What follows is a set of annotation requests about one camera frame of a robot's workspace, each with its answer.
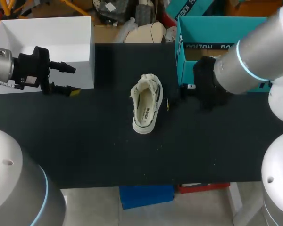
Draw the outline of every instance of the white sneaker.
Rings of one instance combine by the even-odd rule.
[[[140,134],[150,133],[155,126],[157,113],[163,98],[160,80],[153,74],[143,74],[131,89],[134,105],[132,127]]]

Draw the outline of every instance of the white cardboard box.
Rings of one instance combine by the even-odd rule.
[[[50,60],[76,68],[74,74],[50,70],[50,83],[81,89],[94,88],[93,24],[88,16],[40,19],[17,19],[0,22],[0,48],[9,49],[13,57],[20,53],[32,54],[33,49],[49,50]],[[41,91],[25,87],[24,90],[0,86],[0,94]]]

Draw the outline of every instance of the gray floor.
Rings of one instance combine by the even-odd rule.
[[[242,201],[259,182],[238,183]],[[118,187],[65,189],[65,226],[232,226],[225,190],[176,194],[172,202],[122,210]],[[258,213],[248,226],[266,226]]]

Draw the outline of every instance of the cardboard box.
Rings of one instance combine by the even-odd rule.
[[[214,0],[173,0],[166,8],[166,12],[173,19],[179,16],[202,16]]]
[[[226,16],[271,16],[283,4],[283,0],[227,0]]]
[[[98,25],[94,27],[94,42],[95,43],[113,43],[121,26],[104,26]]]
[[[175,57],[178,84],[194,84],[194,65],[202,56],[218,56],[266,20],[265,17],[181,16]],[[253,92],[266,92],[267,83]]]
[[[0,22],[0,48],[9,49],[13,57],[32,54],[36,46],[50,52],[50,60],[64,61],[76,68],[74,74],[50,70],[50,82],[82,89],[94,88],[94,37],[90,17],[60,17]],[[40,88],[24,90],[0,86],[0,94],[36,92]]]

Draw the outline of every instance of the blue led ring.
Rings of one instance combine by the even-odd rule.
[[[41,217],[41,215],[42,215],[42,213],[43,213],[43,211],[44,211],[44,209],[45,209],[46,202],[47,202],[47,198],[48,198],[48,179],[47,179],[47,176],[46,176],[46,174],[45,174],[45,172],[44,172],[44,170],[42,169],[41,166],[40,166],[40,168],[41,168],[41,170],[42,170],[42,172],[43,172],[43,174],[44,174],[45,181],[46,181],[45,198],[44,198],[43,204],[42,204],[42,206],[41,206],[41,209],[40,209],[38,215],[37,215],[36,218],[33,220],[33,222],[31,223],[30,226],[34,226],[34,225],[38,222],[38,220],[40,219],[40,217]]]
[[[241,59],[241,56],[240,56],[239,43],[240,43],[240,40],[239,40],[238,43],[237,43],[236,52],[237,52],[238,60],[239,60],[239,62],[240,62],[240,64],[241,64],[241,66],[244,68],[244,70],[245,70],[249,75],[251,75],[253,78],[255,78],[255,79],[258,79],[258,80],[260,80],[260,81],[268,81],[269,79],[262,79],[262,78],[256,76],[255,74],[253,74],[253,73],[247,68],[247,66],[245,66],[245,64],[243,63],[243,61],[242,61],[242,59]]]

